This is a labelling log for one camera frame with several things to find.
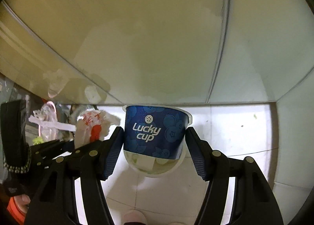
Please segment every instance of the refrigerator wall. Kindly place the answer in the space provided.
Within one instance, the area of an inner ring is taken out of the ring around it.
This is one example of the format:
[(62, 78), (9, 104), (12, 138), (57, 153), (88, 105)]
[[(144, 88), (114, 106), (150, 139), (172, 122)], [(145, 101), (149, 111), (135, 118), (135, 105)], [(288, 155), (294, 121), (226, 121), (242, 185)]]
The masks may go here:
[(35, 39), (0, 4), (0, 73), (45, 99), (119, 103)]
[(277, 103), (279, 154), (274, 194), (287, 224), (314, 186), (314, 72)]
[(314, 65), (314, 15), (305, 0), (230, 0), (210, 103), (276, 101)]
[(208, 99), (223, 0), (5, 1), (64, 60), (121, 103)]

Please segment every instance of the blue cup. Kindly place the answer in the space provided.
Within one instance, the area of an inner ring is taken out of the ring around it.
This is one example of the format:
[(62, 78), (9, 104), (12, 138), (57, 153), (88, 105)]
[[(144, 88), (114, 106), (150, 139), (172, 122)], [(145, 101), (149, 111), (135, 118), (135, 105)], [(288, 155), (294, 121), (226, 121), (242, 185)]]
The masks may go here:
[(127, 106), (123, 149), (155, 158), (178, 159), (185, 130), (191, 123), (192, 116), (181, 109)]

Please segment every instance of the tile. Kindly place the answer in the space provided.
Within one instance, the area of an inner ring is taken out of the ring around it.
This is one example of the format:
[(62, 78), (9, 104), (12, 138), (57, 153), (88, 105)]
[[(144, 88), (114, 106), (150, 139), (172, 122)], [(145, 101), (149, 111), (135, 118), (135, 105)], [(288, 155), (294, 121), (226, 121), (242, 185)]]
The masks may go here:
[(141, 209), (138, 209), (138, 210), (141, 211), (145, 215), (149, 225), (168, 225), (173, 222), (180, 222), (185, 225), (193, 225), (196, 220), (196, 217), (181, 217), (181, 216), (153, 213), (153, 212), (148, 212)]
[(239, 155), (239, 156), (230, 156), (230, 158), (240, 159), (240, 160), (243, 160), (246, 156), (250, 156), (254, 158), (260, 170), (262, 171), (263, 175), (268, 181), (268, 172), (269, 172), (269, 167), (271, 164), (271, 156), (272, 156), (273, 151), (277, 151), (277, 150), (262, 151), (258, 153), (245, 154), (245, 155)]
[(205, 187), (206, 182), (197, 175), (192, 159), (186, 157), (168, 176), (139, 176), (135, 207), (167, 215), (195, 217), (202, 205)]
[[(192, 115), (192, 124), (190, 127), (194, 127), (198, 136), (202, 140), (210, 141), (211, 135), (211, 107), (180, 107), (183, 110), (191, 113)], [(186, 152), (186, 157), (191, 157), (189, 150)]]
[(311, 189), (307, 188), (275, 183), (273, 192), (285, 225), (288, 224), (300, 210), (309, 196), (310, 191)]
[(106, 202), (115, 225), (121, 225), (123, 215), (129, 210), (134, 209), (133, 207), (124, 205), (112, 199), (106, 198)]
[(231, 215), (233, 196), (235, 193), (235, 183), (236, 183), (236, 178), (230, 177), (229, 178), (229, 185), (228, 185), (228, 192), (227, 192), (227, 200), (226, 200), (226, 205), (225, 205), (225, 209), (224, 209), (224, 216), (225, 215)]
[(138, 174), (128, 165), (121, 149), (112, 175), (106, 181), (101, 181), (104, 194), (112, 200), (135, 207), (137, 183)]
[(314, 72), (277, 102), (279, 156), (275, 181), (297, 187), (314, 185)]
[[(80, 179), (75, 180), (75, 197), (76, 197), (76, 207), (78, 211), (78, 220), (82, 225), (88, 225), (86, 220), (86, 215), (84, 211), (84, 204), (82, 198)], [(128, 211), (133, 209), (130, 206), (124, 205), (112, 199), (106, 198), (107, 205), (109, 207), (110, 214), (115, 225), (121, 224), (121, 217)]]
[(87, 225), (84, 204), (83, 204), (83, 197), (82, 197), (81, 178), (78, 178), (74, 181), (74, 187), (75, 187), (75, 201), (76, 201), (76, 209), (78, 212), (78, 220), (80, 224)]
[(224, 214), (222, 216), (221, 225), (228, 224), (230, 221), (230, 216), (231, 216), (230, 214)]
[(212, 106), (211, 147), (226, 156), (270, 150), (269, 105)]

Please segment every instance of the blueberry print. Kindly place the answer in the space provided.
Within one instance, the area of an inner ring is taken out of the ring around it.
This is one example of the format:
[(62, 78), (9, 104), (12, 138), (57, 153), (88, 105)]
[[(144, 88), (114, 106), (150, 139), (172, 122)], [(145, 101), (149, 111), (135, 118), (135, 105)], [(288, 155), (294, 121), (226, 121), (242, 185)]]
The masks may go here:
[(176, 123), (175, 123), (175, 126), (179, 129), (182, 129), (184, 127), (184, 124), (183, 124), (183, 121), (182, 120), (178, 120)]
[(167, 149), (163, 149), (161, 152), (160, 152), (160, 157), (161, 158), (169, 158), (170, 156), (170, 151), (167, 150)]
[(152, 106), (144, 106), (143, 109), (146, 113), (162, 112), (164, 110), (163, 107), (152, 107)]
[(139, 146), (137, 143), (137, 140), (131, 139), (129, 136), (127, 136), (126, 141), (124, 142), (125, 150), (131, 151), (134, 153), (143, 153), (146, 149), (146, 146)]
[(170, 126), (166, 129), (164, 137), (168, 142), (173, 143), (180, 138), (180, 130), (176, 126)]
[(136, 115), (136, 112), (137, 112), (137, 109), (135, 106), (128, 107), (125, 122), (129, 123), (131, 119)]
[(164, 118), (164, 126), (168, 128), (174, 125), (175, 125), (175, 117), (170, 114), (167, 114)]
[(164, 137), (168, 142), (173, 143), (183, 137), (184, 123), (178, 113), (175, 116), (167, 114), (163, 123), (166, 127)]
[(153, 157), (155, 158), (163, 158), (163, 159), (166, 159), (166, 158), (169, 158), (170, 156), (170, 151), (167, 150), (167, 149), (160, 149), (158, 147), (155, 147), (155, 152), (152, 153)]

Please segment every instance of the blue gripper pad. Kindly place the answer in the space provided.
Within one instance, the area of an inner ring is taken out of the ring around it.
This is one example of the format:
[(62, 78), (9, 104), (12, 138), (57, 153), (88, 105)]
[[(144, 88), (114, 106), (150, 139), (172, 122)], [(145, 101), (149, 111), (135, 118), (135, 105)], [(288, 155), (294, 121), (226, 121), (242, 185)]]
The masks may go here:
[(186, 145), (191, 154), (193, 164), (197, 174), (204, 180), (208, 181), (210, 178), (210, 153), (212, 148), (208, 142), (201, 140), (193, 127), (188, 127), (185, 132)]
[(106, 158), (105, 169), (103, 173), (104, 178), (108, 179), (108, 177), (113, 173), (123, 145), (124, 130), (122, 127), (116, 127), (110, 139), (106, 141), (112, 141), (111, 148)]

